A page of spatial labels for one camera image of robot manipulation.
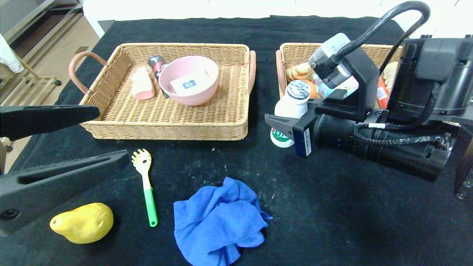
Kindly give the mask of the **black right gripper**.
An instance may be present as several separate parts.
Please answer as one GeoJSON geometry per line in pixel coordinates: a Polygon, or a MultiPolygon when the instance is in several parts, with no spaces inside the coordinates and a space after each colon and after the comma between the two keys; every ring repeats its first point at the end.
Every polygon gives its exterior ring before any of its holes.
{"type": "Polygon", "coordinates": [[[307,158],[320,146],[352,150],[353,128],[359,122],[320,113],[310,106],[300,119],[265,113],[265,123],[294,141],[296,154],[307,158]]]}

